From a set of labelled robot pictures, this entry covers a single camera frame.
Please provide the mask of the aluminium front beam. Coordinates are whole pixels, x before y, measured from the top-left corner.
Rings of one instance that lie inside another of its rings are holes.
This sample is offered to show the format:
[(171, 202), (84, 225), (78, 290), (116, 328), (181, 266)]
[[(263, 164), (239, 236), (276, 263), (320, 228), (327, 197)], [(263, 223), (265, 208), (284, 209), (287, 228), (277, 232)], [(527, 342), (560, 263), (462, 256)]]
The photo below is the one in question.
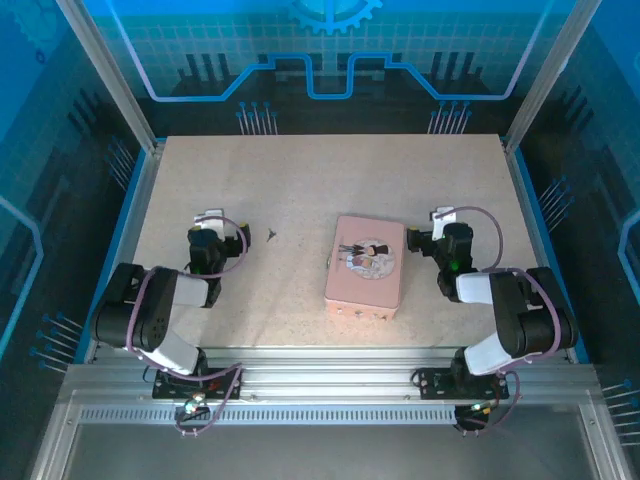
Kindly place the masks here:
[[(236, 347), (209, 348), (211, 366), (240, 363), (240, 400), (263, 404), (411, 404), (411, 384), (420, 367), (446, 368), (452, 348), (427, 347)], [(151, 386), (134, 356), (101, 347), (91, 364), (70, 366), (58, 400), (77, 404), (144, 404)], [(522, 403), (573, 405), (603, 399), (593, 366), (558, 354), (517, 370)]]

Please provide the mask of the pink tin box with picture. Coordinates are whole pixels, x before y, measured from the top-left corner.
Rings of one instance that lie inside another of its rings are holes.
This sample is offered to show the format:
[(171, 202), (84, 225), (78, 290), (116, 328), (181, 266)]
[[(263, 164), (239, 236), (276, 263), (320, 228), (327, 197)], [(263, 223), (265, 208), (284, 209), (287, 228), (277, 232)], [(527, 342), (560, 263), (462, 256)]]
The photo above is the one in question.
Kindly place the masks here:
[(403, 224), (340, 216), (325, 288), (328, 312), (355, 319), (393, 318), (402, 299), (404, 252)]

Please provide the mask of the aluminium side rail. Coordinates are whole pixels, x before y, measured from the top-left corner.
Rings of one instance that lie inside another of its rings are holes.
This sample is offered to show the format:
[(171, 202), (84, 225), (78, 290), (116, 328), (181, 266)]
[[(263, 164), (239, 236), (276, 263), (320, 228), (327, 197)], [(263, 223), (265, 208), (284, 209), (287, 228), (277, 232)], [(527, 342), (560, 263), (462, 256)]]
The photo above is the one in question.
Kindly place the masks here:
[(75, 353), (74, 364), (85, 364), (93, 359), (96, 347), (90, 333), (92, 315), (117, 265), (131, 262), (134, 258), (166, 140), (167, 138), (159, 138), (153, 154), (141, 151), (136, 160)]
[(539, 206), (538, 198), (524, 161), (524, 157), (521, 151), (516, 149), (513, 153), (505, 153), (505, 158), (516, 195), (520, 203), (536, 261), (541, 266), (548, 266), (551, 268), (568, 306), (570, 309), (573, 309), (566, 284), (561, 274), (557, 256), (551, 243), (549, 230), (543, 219), (541, 207)]

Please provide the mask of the small green LED board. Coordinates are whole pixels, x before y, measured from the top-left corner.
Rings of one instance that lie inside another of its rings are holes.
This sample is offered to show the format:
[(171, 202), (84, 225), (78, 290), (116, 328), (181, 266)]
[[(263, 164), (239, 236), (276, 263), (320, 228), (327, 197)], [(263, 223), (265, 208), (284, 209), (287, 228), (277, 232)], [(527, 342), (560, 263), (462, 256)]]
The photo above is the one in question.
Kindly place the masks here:
[(455, 415), (460, 418), (471, 418), (476, 416), (488, 417), (495, 406), (495, 400), (485, 400), (469, 405), (460, 405), (455, 408)]
[(203, 413), (206, 408), (206, 394), (196, 392), (184, 404), (183, 419), (186, 420), (190, 417), (199, 415)]

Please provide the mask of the aluminium frame post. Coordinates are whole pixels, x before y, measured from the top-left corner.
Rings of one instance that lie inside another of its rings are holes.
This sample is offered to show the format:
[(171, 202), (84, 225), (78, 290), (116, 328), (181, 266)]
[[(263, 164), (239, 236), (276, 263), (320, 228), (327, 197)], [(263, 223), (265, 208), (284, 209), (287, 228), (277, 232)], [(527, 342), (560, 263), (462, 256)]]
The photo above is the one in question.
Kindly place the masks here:
[(519, 147), (602, 0), (576, 0), (506, 135), (507, 156)]
[(97, 25), (81, 0), (55, 0), (142, 149), (161, 146)]

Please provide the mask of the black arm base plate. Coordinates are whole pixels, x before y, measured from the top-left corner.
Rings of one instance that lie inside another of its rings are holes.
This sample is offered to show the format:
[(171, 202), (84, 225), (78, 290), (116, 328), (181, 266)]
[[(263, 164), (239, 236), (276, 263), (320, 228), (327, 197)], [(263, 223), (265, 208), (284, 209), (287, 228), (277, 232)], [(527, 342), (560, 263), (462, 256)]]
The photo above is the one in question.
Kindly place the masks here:
[(188, 381), (178, 379), (167, 373), (157, 372), (152, 387), (152, 398), (159, 400), (187, 400), (196, 393), (205, 395), (206, 400), (222, 400), (229, 387), (232, 387), (229, 396), (232, 400), (240, 397), (240, 381), (242, 376), (233, 382), (235, 370), (225, 376), (208, 381)]
[(495, 375), (473, 376), (454, 373), (447, 368), (418, 368), (411, 383), (419, 390), (422, 400), (503, 400), (510, 393), (505, 381)]

